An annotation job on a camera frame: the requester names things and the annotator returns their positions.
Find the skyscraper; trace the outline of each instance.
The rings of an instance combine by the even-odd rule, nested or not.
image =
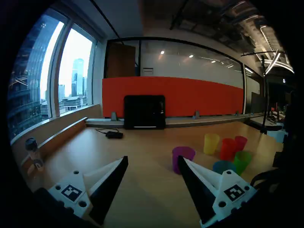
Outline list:
[[[64,99],[64,85],[58,85],[58,101],[60,102],[62,99]]]
[[[42,121],[40,77],[49,41],[58,20],[42,15],[32,27],[16,56],[8,88],[7,123],[14,136]]]
[[[75,59],[72,70],[72,97],[83,95],[83,59]]]

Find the black tablet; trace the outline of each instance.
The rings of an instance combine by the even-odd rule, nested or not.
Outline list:
[[[164,129],[166,126],[163,95],[128,95],[124,98],[125,129]]]

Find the red partition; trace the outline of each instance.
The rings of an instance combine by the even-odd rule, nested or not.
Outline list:
[[[116,112],[124,116],[126,95],[164,95],[166,116],[225,115],[242,112],[243,89],[187,78],[125,77],[105,78],[102,85],[104,117]]]

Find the purple cup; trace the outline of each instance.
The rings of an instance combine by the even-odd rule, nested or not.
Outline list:
[[[193,150],[192,148],[190,148],[188,146],[178,146],[172,150],[173,171],[177,174],[181,174],[181,172],[179,171],[179,168],[178,168],[178,164],[177,164],[179,155],[192,161],[195,156],[195,150]]]

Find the white wall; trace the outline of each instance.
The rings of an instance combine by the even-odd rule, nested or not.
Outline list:
[[[236,60],[246,64],[251,69],[253,69],[258,74],[262,75],[262,72],[260,72],[259,68],[256,66],[256,60],[255,56],[248,55],[241,57],[242,53],[237,53],[236,51],[232,50],[231,48],[217,42],[216,40],[212,40],[210,38],[207,38],[205,36],[201,36],[195,33],[190,33],[183,30],[169,30],[167,28],[152,28],[152,27],[146,27],[144,30],[144,36],[157,36],[157,37],[165,37],[165,38],[172,38],[172,39],[178,39],[178,40],[186,40],[189,42],[201,44],[204,46],[207,46],[209,48],[213,48],[215,50],[218,50],[222,53],[225,53],[226,55],[229,55]]]
[[[241,65],[237,62],[227,68],[220,62],[211,63],[199,57],[142,53],[141,66],[153,68],[152,76],[198,79],[243,88],[243,75],[238,72]]]

